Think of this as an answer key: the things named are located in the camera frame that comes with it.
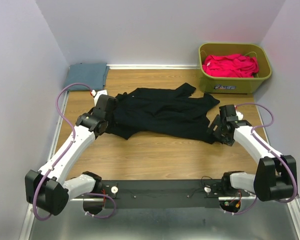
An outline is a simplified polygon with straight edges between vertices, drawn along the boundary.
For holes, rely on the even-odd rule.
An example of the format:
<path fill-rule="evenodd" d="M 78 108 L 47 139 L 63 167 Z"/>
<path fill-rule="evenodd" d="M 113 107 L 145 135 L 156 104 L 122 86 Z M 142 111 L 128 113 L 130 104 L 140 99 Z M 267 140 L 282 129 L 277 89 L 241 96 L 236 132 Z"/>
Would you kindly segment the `folded blue-grey t-shirt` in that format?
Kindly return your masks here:
<path fill-rule="evenodd" d="M 92 90 L 103 90 L 110 67 L 107 63 L 76 63 L 69 67 L 63 88 L 74 83 L 88 85 Z"/>

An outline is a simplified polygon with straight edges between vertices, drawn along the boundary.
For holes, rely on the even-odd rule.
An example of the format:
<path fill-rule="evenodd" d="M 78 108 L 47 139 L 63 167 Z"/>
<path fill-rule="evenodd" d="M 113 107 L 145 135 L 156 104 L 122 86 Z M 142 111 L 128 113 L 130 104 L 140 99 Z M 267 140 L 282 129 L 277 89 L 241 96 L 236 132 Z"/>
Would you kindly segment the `olive green plastic bin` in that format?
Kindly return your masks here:
<path fill-rule="evenodd" d="M 264 50 L 251 43 L 204 43 L 198 49 L 200 90 L 252 94 L 272 75 Z"/>

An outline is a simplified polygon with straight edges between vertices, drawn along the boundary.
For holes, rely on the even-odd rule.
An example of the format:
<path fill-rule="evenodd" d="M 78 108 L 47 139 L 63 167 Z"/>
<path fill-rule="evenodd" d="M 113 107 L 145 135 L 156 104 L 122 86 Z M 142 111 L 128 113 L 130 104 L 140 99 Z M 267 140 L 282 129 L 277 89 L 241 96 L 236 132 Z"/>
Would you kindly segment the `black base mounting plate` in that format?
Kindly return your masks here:
<path fill-rule="evenodd" d="M 118 209 L 219 208 L 249 197 L 244 190 L 222 190 L 220 179 L 104 180 L 102 187 Z"/>

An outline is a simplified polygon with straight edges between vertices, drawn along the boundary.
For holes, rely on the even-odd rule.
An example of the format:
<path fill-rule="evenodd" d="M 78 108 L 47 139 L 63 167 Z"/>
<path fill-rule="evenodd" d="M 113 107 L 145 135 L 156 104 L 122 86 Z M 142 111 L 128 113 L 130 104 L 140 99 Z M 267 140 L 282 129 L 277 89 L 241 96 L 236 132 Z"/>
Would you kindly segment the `black t-shirt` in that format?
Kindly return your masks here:
<path fill-rule="evenodd" d="M 220 101 L 208 93 L 192 97 L 195 91 L 184 83 L 176 89 L 137 88 L 118 94 L 106 133 L 128 140 L 139 132 L 154 132 L 213 144 L 207 112 Z"/>

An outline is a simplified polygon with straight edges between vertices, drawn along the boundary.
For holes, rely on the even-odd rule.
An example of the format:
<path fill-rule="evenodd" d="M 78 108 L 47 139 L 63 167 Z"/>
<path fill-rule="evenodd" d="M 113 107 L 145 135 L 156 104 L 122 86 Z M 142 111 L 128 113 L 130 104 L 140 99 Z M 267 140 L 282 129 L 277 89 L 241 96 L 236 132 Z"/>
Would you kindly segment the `aluminium frame rail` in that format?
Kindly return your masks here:
<path fill-rule="evenodd" d="M 67 203 L 83 199 L 84 213 L 105 219 L 121 209 L 220 208 L 230 215 L 248 211 L 242 197 L 255 201 L 289 203 L 298 195 L 297 163 L 263 140 L 236 105 L 223 105 L 207 129 L 213 140 L 240 144 L 257 163 L 254 174 L 225 172 L 220 179 L 200 180 L 102 180 L 90 171 L 67 176 L 75 162 L 97 137 L 109 128 L 118 109 L 117 98 L 106 90 L 92 90 L 94 106 L 80 115 L 70 136 L 39 170 L 25 175 L 26 200 L 34 212 L 59 215 Z"/>

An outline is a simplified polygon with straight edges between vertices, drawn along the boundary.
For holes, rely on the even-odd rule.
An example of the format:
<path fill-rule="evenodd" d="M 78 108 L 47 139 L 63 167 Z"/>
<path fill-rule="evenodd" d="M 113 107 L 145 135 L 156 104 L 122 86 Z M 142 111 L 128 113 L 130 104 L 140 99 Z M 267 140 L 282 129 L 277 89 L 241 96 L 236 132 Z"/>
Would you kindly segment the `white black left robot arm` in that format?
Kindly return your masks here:
<path fill-rule="evenodd" d="M 94 104 L 77 118 L 71 134 L 54 156 L 39 170 L 30 170 L 25 175 L 26 201 L 34 209 L 40 208 L 57 216 L 69 200 L 80 195 L 105 197 L 102 178 L 95 173 L 85 171 L 78 177 L 66 179 L 88 146 L 106 132 L 118 100 L 101 94 L 95 96 Z"/>

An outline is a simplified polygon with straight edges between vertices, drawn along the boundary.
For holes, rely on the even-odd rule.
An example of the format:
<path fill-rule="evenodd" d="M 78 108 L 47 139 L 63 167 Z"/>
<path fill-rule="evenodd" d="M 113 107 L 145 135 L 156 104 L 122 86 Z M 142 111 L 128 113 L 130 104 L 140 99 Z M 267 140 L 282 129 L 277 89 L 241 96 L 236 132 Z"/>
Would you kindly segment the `pink t-shirt in bin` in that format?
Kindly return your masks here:
<path fill-rule="evenodd" d="M 208 55 L 202 69 L 212 77 L 253 78 L 259 72 L 259 64 L 256 57 L 242 54 Z"/>

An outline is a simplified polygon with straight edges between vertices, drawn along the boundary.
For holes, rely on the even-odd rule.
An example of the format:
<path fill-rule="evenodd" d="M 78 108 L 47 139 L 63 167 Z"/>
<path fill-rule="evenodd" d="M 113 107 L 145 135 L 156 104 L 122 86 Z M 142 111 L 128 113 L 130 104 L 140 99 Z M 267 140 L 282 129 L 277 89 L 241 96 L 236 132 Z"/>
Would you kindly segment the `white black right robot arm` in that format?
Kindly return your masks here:
<path fill-rule="evenodd" d="M 243 118 L 236 105 L 219 107 L 207 133 L 219 143 L 240 144 L 257 163 L 255 174 L 230 171 L 223 174 L 220 191 L 231 196 L 237 190 L 254 194 L 260 201 L 289 203 L 298 195 L 297 163 L 293 156 L 283 155 L 271 147 Z"/>

